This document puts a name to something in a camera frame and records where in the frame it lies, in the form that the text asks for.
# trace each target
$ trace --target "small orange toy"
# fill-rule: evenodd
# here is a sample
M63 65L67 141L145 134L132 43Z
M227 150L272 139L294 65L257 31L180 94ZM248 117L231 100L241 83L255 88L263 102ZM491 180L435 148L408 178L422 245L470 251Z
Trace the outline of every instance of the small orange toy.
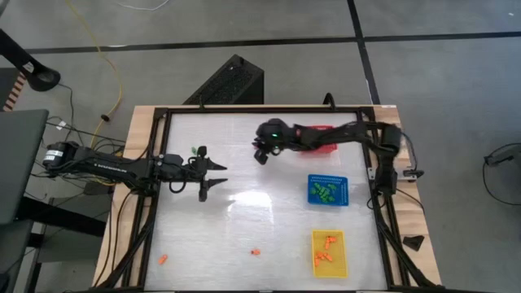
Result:
M161 256L161 257L160 257L160 261L159 261L160 265L164 264L164 262L165 262L166 259L168 259L168 258L169 258L169 256L167 256L167 255L163 255L163 256Z

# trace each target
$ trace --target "yellow cable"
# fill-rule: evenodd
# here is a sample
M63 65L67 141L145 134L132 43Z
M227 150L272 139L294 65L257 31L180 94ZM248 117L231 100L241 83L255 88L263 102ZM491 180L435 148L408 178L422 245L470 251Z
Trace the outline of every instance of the yellow cable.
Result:
M123 99L123 83L121 82L120 73L117 71L116 65L114 65L114 63L112 63L111 60L109 60L107 58L107 56L101 51L98 41L96 40L96 37L94 36L92 31L90 31L89 25L85 21L85 18L78 13L78 11L73 6L73 4L71 3L70 0L65 0L65 2L67 3L68 7L71 9L72 13L76 16L76 18L78 18L78 20L80 20L81 24L83 24L83 28L85 29L85 31L87 31L87 33L90 35L92 42L96 46L96 49L98 49L99 58L105 60L111 66L112 71L114 72L114 75L116 75L117 82L120 85L120 93L117 97L117 101L114 104L114 106L112 107L112 109L106 114L107 116L110 116L112 113L114 113L114 111L118 108L118 106L120 106L121 100ZM101 129L101 126L103 125L103 122L105 122L105 120L101 119L98 124L98 127L96 127L96 130L94 131L94 135L98 134L99 130ZM90 140L90 147L94 147L95 143L96 143L96 136L93 136L92 139ZM96 179L96 181L105 186L114 186L115 185L115 183L106 183L99 179Z

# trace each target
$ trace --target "gray floor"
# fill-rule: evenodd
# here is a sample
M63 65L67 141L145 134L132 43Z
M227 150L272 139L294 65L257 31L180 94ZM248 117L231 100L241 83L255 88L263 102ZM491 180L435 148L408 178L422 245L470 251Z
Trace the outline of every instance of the gray floor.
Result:
M161 2L150 0L147 6ZM354 35L347 3L340 0L172 0L154 12L131 11L115 1L74 3L106 46ZM503 32L521 25L517 1L356 4L366 36ZM0 28L26 48L92 46L62 0L11 2ZM442 282L448 287L521 291L521 208L489 198L481 182L483 156L521 136L520 49L521 38L367 44L380 99L399 106L420 168L426 171L419 189ZM108 57L120 70L125 100L102 133L124 139L135 105L182 103L232 54L266 71L266 103L320 103L328 91L337 103L370 103L356 43L112 52ZM91 53L35 57L59 70L63 83L74 89L77 127L94 130L99 115L116 101L111 69ZM9 66L0 59L0 67ZM69 120L67 101L65 89L36 93L26 86L15 109L45 107ZM44 138L53 142L64 135L48 127ZM503 199L519 202L520 186L504 179L506 171L519 170L491 170L491 186ZM43 180L32 180L28 190L55 197L77 192L67 183ZM101 200L100 212L107 208ZM92 241L93 251L99 249L96 245ZM48 264L37 289L85 289L95 257L83 256ZM76 269L85 273L73 273Z

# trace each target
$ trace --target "blue tray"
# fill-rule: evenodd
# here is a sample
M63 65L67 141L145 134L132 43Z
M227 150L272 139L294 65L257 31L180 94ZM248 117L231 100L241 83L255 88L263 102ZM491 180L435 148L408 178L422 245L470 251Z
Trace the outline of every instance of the blue tray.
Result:
M328 175L308 175L308 203L348 206L348 179Z

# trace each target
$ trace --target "black speaker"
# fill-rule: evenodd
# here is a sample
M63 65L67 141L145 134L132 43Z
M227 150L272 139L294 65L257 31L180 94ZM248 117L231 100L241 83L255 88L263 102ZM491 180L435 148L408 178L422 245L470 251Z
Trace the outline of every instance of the black speaker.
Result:
M58 85L61 76L57 71L43 66L20 45L0 29L0 55L6 57L25 75L33 90L46 91Z
M264 70L233 55L184 105L263 104Z

